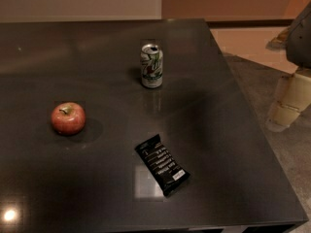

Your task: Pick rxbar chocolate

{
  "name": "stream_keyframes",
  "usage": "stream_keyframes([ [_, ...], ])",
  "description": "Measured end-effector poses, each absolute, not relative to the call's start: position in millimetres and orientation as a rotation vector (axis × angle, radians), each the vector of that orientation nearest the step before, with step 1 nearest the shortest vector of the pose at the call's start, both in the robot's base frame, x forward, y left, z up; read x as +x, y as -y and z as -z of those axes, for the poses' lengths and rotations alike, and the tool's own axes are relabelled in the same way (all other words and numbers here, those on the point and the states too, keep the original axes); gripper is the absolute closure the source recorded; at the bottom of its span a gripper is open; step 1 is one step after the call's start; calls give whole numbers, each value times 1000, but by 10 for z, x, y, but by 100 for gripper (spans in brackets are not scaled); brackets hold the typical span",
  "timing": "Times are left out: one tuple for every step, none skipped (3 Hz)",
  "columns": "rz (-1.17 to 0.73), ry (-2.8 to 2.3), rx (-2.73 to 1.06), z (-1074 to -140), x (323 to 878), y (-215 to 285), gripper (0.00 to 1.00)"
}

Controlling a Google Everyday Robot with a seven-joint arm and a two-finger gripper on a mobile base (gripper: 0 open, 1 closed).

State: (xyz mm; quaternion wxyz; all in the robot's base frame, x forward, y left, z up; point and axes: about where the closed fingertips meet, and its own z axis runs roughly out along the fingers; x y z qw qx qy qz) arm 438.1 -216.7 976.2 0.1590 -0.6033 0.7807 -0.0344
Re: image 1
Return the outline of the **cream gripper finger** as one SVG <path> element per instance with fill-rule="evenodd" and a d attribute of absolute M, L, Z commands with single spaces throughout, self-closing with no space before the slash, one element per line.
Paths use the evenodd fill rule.
<path fill-rule="evenodd" d="M 279 79 L 266 127 L 272 132 L 282 132 L 310 105 L 311 69 L 299 67 L 293 74 Z"/>

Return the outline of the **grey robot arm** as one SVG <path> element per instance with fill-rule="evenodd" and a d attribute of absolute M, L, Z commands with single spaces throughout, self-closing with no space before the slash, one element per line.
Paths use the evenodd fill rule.
<path fill-rule="evenodd" d="M 285 41 L 287 60 L 297 66 L 275 89 L 266 127 L 282 132 L 311 105 L 311 2 L 290 25 Z"/>

